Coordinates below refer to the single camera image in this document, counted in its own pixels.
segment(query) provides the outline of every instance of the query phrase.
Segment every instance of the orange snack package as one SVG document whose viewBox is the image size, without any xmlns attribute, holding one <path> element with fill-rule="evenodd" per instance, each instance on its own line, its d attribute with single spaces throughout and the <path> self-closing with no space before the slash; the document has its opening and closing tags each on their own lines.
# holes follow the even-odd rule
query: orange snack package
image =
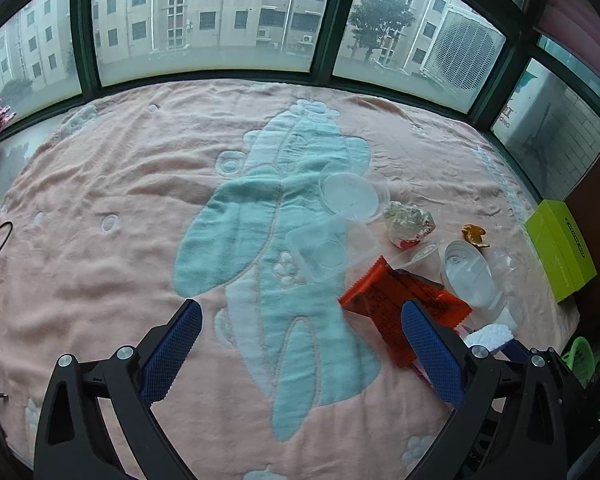
<svg viewBox="0 0 600 480">
<path fill-rule="evenodd" d="M 450 328 L 471 313 L 469 305 L 439 283 L 406 270 L 393 270 L 382 256 L 339 301 L 345 310 L 371 318 L 387 344 L 389 356 L 395 365 L 404 368 L 416 360 L 400 320 L 402 306 L 413 298 L 420 300 L 436 322 Z"/>
</svg>

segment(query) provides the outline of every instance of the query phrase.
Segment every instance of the metal screw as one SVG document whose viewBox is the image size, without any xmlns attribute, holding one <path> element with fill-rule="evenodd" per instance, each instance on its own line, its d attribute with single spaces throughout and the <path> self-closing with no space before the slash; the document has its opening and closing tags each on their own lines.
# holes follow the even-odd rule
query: metal screw
<svg viewBox="0 0 600 480">
<path fill-rule="evenodd" d="M 58 365 L 64 368 L 71 364 L 71 361 L 74 359 L 69 354 L 64 354 L 61 358 L 58 359 Z"/>
<path fill-rule="evenodd" d="M 118 359 L 129 359 L 134 354 L 134 349 L 131 346 L 123 346 L 120 350 L 116 352 L 116 356 Z"/>
<path fill-rule="evenodd" d="M 487 357 L 487 355 L 489 355 L 489 351 L 481 345 L 472 346 L 471 353 L 478 359 L 484 359 Z"/>
<path fill-rule="evenodd" d="M 542 368 L 544 366 L 544 358 L 541 355 L 534 355 L 531 357 L 531 364 Z"/>
</svg>

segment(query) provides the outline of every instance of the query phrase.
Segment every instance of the white foam block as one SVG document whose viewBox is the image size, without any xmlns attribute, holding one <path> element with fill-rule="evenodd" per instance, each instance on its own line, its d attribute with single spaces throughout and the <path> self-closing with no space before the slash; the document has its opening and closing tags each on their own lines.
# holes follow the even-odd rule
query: white foam block
<svg viewBox="0 0 600 480">
<path fill-rule="evenodd" d="M 464 344 L 468 347 L 482 345 L 495 354 L 512 339 L 513 334 L 507 325 L 493 323 L 466 336 Z"/>
</svg>

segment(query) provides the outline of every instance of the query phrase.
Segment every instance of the blue gripper pad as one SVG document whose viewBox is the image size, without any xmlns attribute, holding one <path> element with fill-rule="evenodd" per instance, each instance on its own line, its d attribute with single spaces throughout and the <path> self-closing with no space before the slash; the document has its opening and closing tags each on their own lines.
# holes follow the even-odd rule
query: blue gripper pad
<svg viewBox="0 0 600 480">
<path fill-rule="evenodd" d="M 192 301 L 142 369 L 140 397 L 147 406 L 167 395 L 201 330 L 202 309 Z"/>
<path fill-rule="evenodd" d="M 402 331 L 416 352 L 440 399 L 458 409 L 464 399 L 462 370 L 413 301 L 402 306 Z"/>
</svg>

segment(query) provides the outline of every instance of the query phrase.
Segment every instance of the tree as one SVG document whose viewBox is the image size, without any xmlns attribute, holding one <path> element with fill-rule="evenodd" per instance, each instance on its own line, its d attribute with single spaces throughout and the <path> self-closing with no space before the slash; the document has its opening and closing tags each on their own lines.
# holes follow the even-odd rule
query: tree
<svg viewBox="0 0 600 480">
<path fill-rule="evenodd" d="M 13 106 L 31 94 L 33 81 L 12 79 L 0 91 L 2 106 Z"/>
<path fill-rule="evenodd" d="M 355 27 L 357 46 L 366 48 L 365 62 L 391 30 L 411 27 L 413 14 L 404 0 L 362 0 L 351 8 L 349 23 Z"/>
</svg>

